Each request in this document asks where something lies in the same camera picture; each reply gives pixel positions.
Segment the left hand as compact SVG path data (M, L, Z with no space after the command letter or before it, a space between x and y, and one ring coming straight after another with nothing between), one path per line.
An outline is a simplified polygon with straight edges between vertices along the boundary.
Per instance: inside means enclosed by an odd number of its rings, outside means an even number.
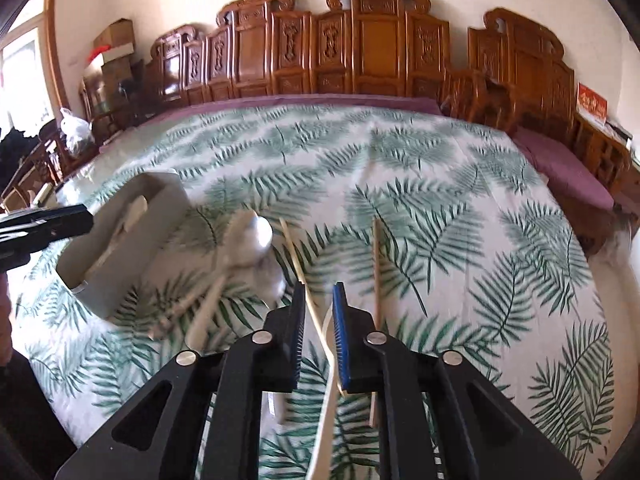
M4 367L12 359L11 299L9 297L8 277L0 275L0 366Z

